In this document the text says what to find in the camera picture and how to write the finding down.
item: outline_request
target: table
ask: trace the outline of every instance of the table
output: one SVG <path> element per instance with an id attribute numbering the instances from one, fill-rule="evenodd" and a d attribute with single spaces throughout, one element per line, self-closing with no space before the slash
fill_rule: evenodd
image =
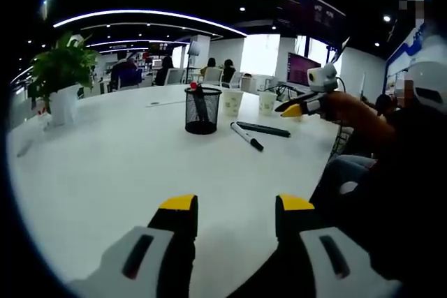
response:
<path id="1" fill-rule="evenodd" d="M 337 126 L 258 115 L 244 94 L 240 121 L 284 128 L 291 138 L 257 133 L 260 153 L 219 114 L 217 132 L 184 130 L 186 85 L 147 87 L 78 101 L 78 120 L 17 150 L 37 118 L 8 136 L 17 203 L 38 249 L 62 281 L 85 278 L 102 252 L 132 227 L 146 226 L 167 198 L 198 196 L 191 297 L 226 297 L 277 246 L 274 199 L 309 199 L 329 159 Z"/>

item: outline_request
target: white flower pot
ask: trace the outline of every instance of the white flower pot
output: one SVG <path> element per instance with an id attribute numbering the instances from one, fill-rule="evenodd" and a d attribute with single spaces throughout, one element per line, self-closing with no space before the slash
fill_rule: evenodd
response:
<path id="1" fill-rule="evenodd" d="M 53 126 L 73 124 L 76 117 L 79 84 L 50 95 L 50 109 Z"/>

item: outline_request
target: paper cup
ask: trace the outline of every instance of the paper cup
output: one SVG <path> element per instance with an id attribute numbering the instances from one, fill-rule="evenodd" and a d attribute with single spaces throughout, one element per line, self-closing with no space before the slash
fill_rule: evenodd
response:
<path id="1" fill-rule="evenodd" d="M 271 115 L 277 95 L 273 92 L 259 92 L 259 113 Z"/>
<path id="2" fill-rule="evenodd" d="M 239 113 L 240 103 L 244 92 L 236 90 L 225 90 L 222 93 L 223 111 L 226 115 L 236 117 Z"/>

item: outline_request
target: black mesh pen holder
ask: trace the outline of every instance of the black mesh pen holder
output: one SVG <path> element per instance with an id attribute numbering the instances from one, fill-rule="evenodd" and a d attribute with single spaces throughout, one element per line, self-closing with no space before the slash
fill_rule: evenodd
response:
<path id="1" fill-rule="evenodd" d="M 222 91 L 210 87 L 190 87 L 186 92 L 186 124 L 184 129 L 193 134 L 211 134 L 217 129 L 217 112 Z"/>

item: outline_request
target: ceiling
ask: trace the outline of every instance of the ceiling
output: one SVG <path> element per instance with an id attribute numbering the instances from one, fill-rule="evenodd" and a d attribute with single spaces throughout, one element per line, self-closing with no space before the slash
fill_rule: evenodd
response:
<path id="1" fill-rule="evenodd" d="M 398 0 L 324 1 L 346 13 L 351 36 L 348 46 L 384 59 L 402 42 L 414 23 L 412 18 L 397 10 Z M 18 74 L 19 69 L 27 68 L 33 56 L 49 48 L 55 38 L 65 30 L 81 33 L 83 36 L 91 35 L 89 43 L 133 39 L 174 41 L 196 35 L 198 30 L 201 34 L 209 35 L 211 39 L 241 37 L 238 33 L 210 24 L 153 14 L 101 15 L 53 27 L 53 24 L 77 15 L 117 9 L 160 10 L 218 22 L 247 34 L 272 33 L 277 0 L 21 0 L 19 4 L 17 13 L 20 17 L 16 20 L 16 25 L 20 25 L 20 28 L 15 30 L 17 38 L 14 41 L 15 61 L 11 78 Z M 245 7 L 246 10 L 242 12 L 240 7 Z M 390 15 L 392 21 L 384 22 L 384 14 Z M 256 20 L 264 20 L 264 24 L 253 27 L 240 26 L 241 22 Z M 387 42 L 391 31 L 393 35 Z M 281 27 L 274 32 L 290 35 L 290 32 L 282 31 Z M 380 47 L 374 46 L 375 43 L 380 43 Z M 135 43 L 134 47 L 141 45 L 147 44 Z M 101 51 L 108 47 L 102 45 L 95 48 Z"/>

